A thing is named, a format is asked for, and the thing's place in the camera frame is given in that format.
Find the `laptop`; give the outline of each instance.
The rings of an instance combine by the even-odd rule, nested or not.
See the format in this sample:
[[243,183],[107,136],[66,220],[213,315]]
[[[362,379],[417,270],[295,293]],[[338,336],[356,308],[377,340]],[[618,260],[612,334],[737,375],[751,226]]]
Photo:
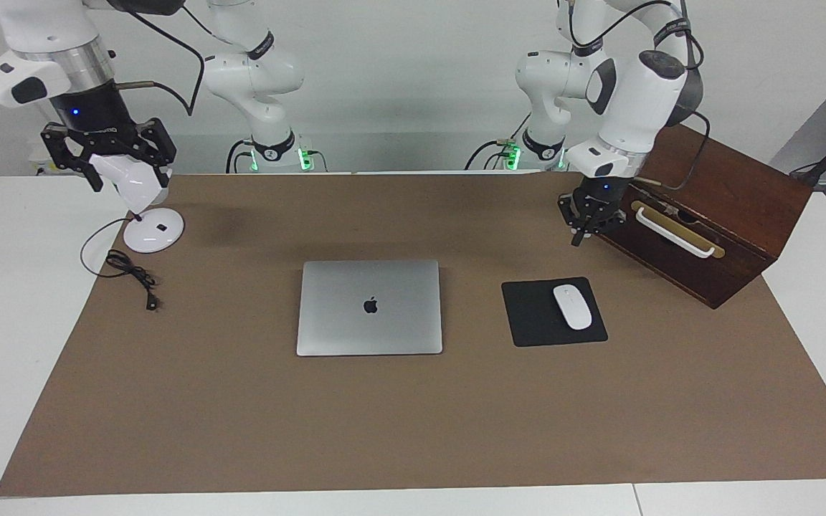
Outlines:
[[299,356],[442,352],[439,262],[307,262]]

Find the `white table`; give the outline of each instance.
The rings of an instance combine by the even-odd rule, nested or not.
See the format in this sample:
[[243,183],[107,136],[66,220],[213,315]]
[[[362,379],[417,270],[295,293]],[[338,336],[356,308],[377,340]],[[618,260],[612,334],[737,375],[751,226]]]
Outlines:
[[[109,188],[75,177],[0,177],[0,476],[95,278],[79,245],[125,214]],[[92,241],[99,262],[117,229]],[[783,257],[764,274],[826,381],[826,198],[812,197]],[[826,480],[613,484],[0,500],[0,515],[43,514],[826,514]]]

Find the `white mouse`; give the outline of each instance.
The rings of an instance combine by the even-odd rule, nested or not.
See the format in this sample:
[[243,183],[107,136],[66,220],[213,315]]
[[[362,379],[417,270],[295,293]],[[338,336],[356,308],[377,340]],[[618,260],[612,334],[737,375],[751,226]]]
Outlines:
[[566,324],[571,329],[586,330],[591,326],[591,310],[576,285],[560,285],[554,288],[554,297],[556,297],[556,304],[560,306]]

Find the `white wall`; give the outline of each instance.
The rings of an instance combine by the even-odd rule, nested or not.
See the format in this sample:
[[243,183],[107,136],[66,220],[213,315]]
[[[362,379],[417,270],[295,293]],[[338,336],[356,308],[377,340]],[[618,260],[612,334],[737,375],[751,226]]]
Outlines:
[[[707,49],[702,111],[714,121],[715,137],[770,161],[826,98],[826,2],[689,3]],[[207,17],[202,2],[189,4]],[[268,0],[265,6],[277,43],[308,69],[305,86],[283,101],[296,130],[310,135],[336,170],[462,167],[474,147],[508,136],[527,112],[514,80],[518,56],[566,48],[553,0]],[[190,88],[192,55],[127,14],[92,18],[117,50],[119,80]],[[184,14],[156,22],[207,54],[224,49]],[[632,56],[649,40],[642,26],[625,24],[609,40],[609,53]],[[201,95],[192,120],[162,92],[125,98],[135,118],[158,115],[170,127],[180,147],[178,172],[219,172],[230,141],[247,134],[234,109],[209,94]],[[570,141],[597,129],[589,109],[577,107]],[[0,109],[1,118],[16,115]],[[2,135],[23,145],[36,130],[0,128],[0,149]],[[0,155],[0,171],[22,166]]]

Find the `wooden box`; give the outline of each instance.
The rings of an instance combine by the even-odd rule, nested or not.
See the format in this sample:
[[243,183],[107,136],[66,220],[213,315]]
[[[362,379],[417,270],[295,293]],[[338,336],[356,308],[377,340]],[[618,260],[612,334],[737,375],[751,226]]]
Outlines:
[[[676,186],[702,135],[659,134],[640,176]],[[709,307],[720,307],[779,258],[812,187],[711,140],[679,191],[634,182],[627,224],[603,238]]]

